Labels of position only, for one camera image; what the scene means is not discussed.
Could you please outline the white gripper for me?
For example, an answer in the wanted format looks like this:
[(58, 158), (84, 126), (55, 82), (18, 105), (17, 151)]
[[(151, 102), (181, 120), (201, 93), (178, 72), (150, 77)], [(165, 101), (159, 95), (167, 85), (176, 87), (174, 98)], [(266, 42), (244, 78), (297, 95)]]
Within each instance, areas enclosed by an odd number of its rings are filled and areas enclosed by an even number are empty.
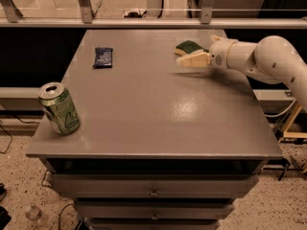
[(206, 52), (185, 55), (177, 59), (177, 65), (181, 67), (205, 67), (211, 65), (223, 69), (228, 69), (227, 56), (230, 48), (237, 39), (228, 39), (215, 34), (210, 36), (212, 45), (209, 47), (209, 54)]

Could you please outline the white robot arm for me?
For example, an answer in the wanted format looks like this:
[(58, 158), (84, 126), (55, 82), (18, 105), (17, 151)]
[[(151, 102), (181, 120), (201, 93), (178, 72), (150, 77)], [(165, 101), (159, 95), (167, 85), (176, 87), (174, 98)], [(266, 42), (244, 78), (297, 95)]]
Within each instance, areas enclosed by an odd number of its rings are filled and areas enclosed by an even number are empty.
[(271, 35), (258, 43), (212, 35), (209, 50), (197, 50), (177, 59), (181, 67), (205, 67), (209, 64), (237, 70), (268, 84), (284, 83), (307, 111), (307, 64), (284, 37)]

